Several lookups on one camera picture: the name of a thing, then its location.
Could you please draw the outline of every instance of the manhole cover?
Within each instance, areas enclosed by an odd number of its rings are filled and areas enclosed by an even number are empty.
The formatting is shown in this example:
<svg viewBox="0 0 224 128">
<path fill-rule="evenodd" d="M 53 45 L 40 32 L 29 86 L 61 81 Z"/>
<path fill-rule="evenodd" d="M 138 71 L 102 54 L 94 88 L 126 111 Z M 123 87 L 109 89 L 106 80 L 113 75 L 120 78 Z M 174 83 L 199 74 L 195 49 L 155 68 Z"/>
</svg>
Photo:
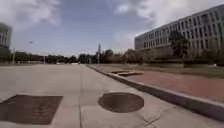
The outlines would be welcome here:
<svg viewBox="0 0 224 128">
<path fill-rule="evenodd" d="M 99 105 L 109 111 L 128 113 L 143 108 L 144 100 L 131 93 L 107 93 L 99 99 Z"/>
<path fill-rule="evenodd" d="M 50 124 L 61 96 L 16 95 L 0 104 L 0 120 L 20 124 Z"/>
</svg>

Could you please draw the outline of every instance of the pole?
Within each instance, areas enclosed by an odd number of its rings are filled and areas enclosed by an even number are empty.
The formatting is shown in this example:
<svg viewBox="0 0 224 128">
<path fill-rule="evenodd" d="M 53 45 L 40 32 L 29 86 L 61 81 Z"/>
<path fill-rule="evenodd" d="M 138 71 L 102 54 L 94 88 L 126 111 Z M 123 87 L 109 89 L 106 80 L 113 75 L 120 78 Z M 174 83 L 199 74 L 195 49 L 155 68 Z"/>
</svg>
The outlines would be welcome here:
<svg viewBox="0 0 224 128">
<path fill-rule="evenodd" d="M 12 54 L 12 64 L 14 65 L 15 64 L 15 49 L 13 48 L 13 54 Z"/>
<path fill-rule="evenodd" d="M 99 44 L 99 46 L 98 46 L 98 56 L 97 56 L 98 64 L 100 64 L 100 53 L 101 53 L 101 45 Z"/>
<path fill-rule="evenodd" d="M 43 63 L 45 64 L 45 55 L 44 55 L 44 58 L 43 59 L 44 59 L 44 62 Z"/>
</svg>

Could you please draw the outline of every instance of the round manhole cover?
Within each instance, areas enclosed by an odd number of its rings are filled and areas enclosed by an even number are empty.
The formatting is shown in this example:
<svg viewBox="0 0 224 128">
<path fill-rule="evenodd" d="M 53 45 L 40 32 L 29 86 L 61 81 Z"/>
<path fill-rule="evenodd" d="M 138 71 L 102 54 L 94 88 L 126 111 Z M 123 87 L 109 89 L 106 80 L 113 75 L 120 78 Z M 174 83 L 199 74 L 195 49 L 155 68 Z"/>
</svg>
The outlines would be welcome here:
<svg viewBox="0 0 224 128">
<path fill-rule="evenodd" d="M 106 93 L 100 97 L 99 105 L 109 111 L 128 113 L 143 108 L 144 100 L 131 93 Z"/>
</svg>

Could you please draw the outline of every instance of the square grate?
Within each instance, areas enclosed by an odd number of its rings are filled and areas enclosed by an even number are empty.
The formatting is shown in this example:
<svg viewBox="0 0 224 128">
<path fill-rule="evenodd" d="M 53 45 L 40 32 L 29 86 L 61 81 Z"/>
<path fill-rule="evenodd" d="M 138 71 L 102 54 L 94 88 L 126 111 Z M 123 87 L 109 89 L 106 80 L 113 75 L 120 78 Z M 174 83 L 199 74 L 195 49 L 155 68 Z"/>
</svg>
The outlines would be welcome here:
<svg viewBox="0 0 224 128">
<path fill-rule="evenodd" d="M 61 100 L 62 96 L 13 96 L 0 104 L 0 121 L 51 124 Z"/>
</svg>

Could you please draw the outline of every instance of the distant building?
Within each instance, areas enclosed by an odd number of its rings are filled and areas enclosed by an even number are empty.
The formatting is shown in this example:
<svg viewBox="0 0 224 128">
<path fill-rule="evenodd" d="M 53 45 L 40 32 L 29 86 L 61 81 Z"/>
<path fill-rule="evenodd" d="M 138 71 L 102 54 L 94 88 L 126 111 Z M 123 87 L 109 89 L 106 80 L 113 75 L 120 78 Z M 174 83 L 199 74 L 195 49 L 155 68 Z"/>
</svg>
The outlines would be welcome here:
<svg viewBox="0 0 224 128">
<path fill-rule="evenodd" d="M 11 44 L 12 28 L 4 23 L 0 23 L 0 48 L 9 49 Z"/>
<path fill-rule="evenodd" d="M 154 58 L 172 56 L 169 34 L 180 32 L 189 40 L 191 57 L 201 56 L 204 50 L 220 52 L 224 46 L 224 5 L 195 13 L 148 31 L 135 38 L 135 49 L 148 51 Z"/>
</svg>

